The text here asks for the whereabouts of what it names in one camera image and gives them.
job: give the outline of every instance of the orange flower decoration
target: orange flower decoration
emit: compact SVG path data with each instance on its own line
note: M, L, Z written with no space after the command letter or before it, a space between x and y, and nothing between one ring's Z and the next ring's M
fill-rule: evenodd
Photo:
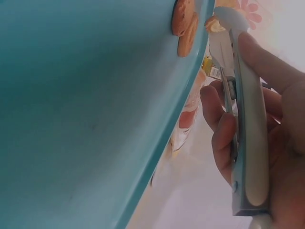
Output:
M250 24L252 30L256 29L256 23L262 22L262 16L255 13L258 10L258 5L255 3L248 4L248 0L241 0L241 4L236 0L235 9L241 12Z

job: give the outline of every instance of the teal plastic tub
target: teal plastic tub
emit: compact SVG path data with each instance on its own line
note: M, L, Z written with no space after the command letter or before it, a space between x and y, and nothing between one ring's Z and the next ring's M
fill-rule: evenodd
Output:
M174 0L0 3L0 228L123 229L200 68Z

